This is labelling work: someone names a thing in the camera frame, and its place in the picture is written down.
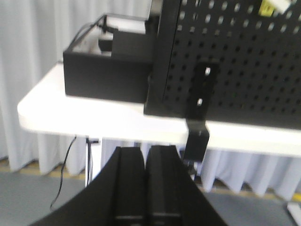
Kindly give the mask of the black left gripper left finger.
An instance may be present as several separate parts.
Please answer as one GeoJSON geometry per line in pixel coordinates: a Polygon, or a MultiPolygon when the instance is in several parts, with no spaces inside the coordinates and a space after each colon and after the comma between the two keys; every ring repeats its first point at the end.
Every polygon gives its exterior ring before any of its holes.
{"type": "Polygon", "coordinates": [[[66,204],[34,226],[143,226],[145,168],[138,147],[117,146],[101,172],[66,204]]]}

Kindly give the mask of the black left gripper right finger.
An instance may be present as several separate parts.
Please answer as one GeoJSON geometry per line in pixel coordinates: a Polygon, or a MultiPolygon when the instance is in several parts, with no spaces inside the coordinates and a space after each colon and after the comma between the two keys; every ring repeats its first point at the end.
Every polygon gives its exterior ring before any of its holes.
{"type": "Polygon", "coordinates": [[[147,161],[150,226],[225,226],[191,179],[174,145],[151,146],[147,161]]]}

